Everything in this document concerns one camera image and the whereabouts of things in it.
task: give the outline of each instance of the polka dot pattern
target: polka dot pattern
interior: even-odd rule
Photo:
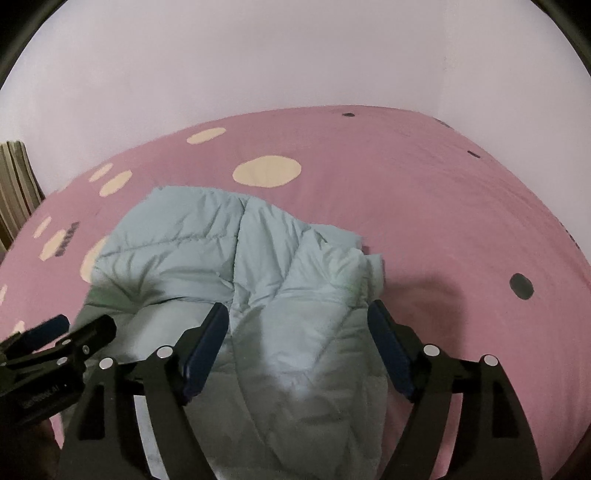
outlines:
[[[91,177],[88,179],[88,181],[92,183],[94,181],[97,181],[98,179],[101,179],[102,177],[107,175],[107,173],[109,173],[109,170],[112,168],[113,168],[112,163],[107,163],[106,165],[103,165],[101,168],[99,168],[96,172],[94,172],[91,175]]]
[[[280,187],[294,180],[301,173],[301,165],[293,158],[266,155],[238,165],[232,178],[249,187]]]
[[[95,262],[100,254],[100,251],[103,250],[103,247],[107,243],[108,238],[108,236],[101,238],[95,244],[95,246],[88,250],[88,253],[85,255],[84,260],[82,261],[82,266],[80,267],[80,276],[82,277],[82,280],[87,283],[92,283],[92,269],[95,266]]]
[[[117,192],[125,186],[125,184],[129,181],[132,175],[133,173],[131,172],[131,170],[125,170],[119,173],[102,186],[99,195],[101,197],[108,197],[109,195],[113,195],[115,192]]]
[[[57,250],[60,248],[60,245],[64,241],[65,236],[65,230],[57,231],[43,246],[43,250],[41,250],[39,258],[45,261],[48,258],[53,257],[56,254]]]
[[[226,133],[226,129],[224,127],[210,128],[209,130],[203,130],[202,132],[190,136],[187,139],[187,143],[190,143],[191,145],[198,145],[213,138],[219,137],[224,133]]]
[[[35,230],[35,233],[33,233],[33,238],[39,238],[41,236],[41,234],[45,231],[45,229],[49,226],[50,223],[51,223],[51,217],[50,216],[45,217],[45,219],[39,224],[39,226]]]
[[[219,138],[215,130],[206,134],[212,126],[227,132],[218,130]],[[244,165],[234,172],[262,155],[286,155],[306,171],[285,187],[237,184],[282,183],[269,181],[268,172],[259,175],[255,168],[249,173]],[[433,158],[442,168],[433,168]],[[89,183],[111,161],[113,167]],[[99,196],[124,170],[131,170],[134,178],[115,197]],[[546,472],[556,471],[569,453],[557,450],[557,439],[563,445],[580,440],[589,411],[575,400],[591,385],[591,371],[583,368],[591,364],[588,263],[555,217],[508,170],[453,128],[409,111],[331,106],[261,112],[185,129],[106,160],[74,179],[63,194],[48,196],[2,263],[0,292],[2,282],[10,283],[0,307],[5,334],[23,318],[26,328],[58,312],[73,320],[88,293],[100,247],[87,255],[83,268],[87,251],[154,187],[165,185],[239,190],[306,222],[336,224],[362,234],[371,253],[384,255],[384,303],[402,322],[412,322],[423,341],[463,358],[493,353],[508,371],[521,372],[511,381],[525,392],[520,401]],[[506,215],[499,207],[506,207]],[[53,220],[34,239],[34,230],[50,214]],[[80,221],[80,228],[68,253],[48,263],[38,261],[52,235],[68,230],[74,221]],[[525,224],[527,229],[512,228]],[[67,240],[66,232],[62,245]],[[535,249],[520,248],[534,244]],[[486,281],[473,281],[475,271]],[[528,278],[518,275],[509,284],[517,271]],[[498,328],[503,322],[510,335]],[[531,338],[533,331],[536,342],[520,341]],[[524,355],[531,361],[524,363]],[[565,375],[572,365],[583,367],[576,375]],[[552,383],[561,388],[542,388]],[[402,410],[392,405],[385,458],[401,433]],[[446,452],[453,447],[453,432],[448,444],[447,450],[442,446],[441,458],[451,455]],[[440,468],[438,476],[445,472]]]

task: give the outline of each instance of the curtain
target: curtain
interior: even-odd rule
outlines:
[[[6,252],[33,211],[45,199],[25,145],[0,144],[0,252]]]

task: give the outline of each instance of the metal rivet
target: metal rivet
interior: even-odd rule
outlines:
[[[499,359],[494,355],[485,355],[484,363],[490,365],[491,367],[496,367],[499,364]]]
[[[169,356],[171,356],[173,354],[173,348],[171,346],[161,346],[158,351],[156,352],[156,355],[158,355],[158,357],[160,358],[168,358]]]
[[[435,345],[425,345],[425,347],[423,347],[423,352],[428,356],[437,356],[441,353],[441,350]]]
[[[101,370],[107,370],[108,368],[111,368],[112,366],[113,366],[113,359],[110,357],[103,358],[99,363],[99,367]]]

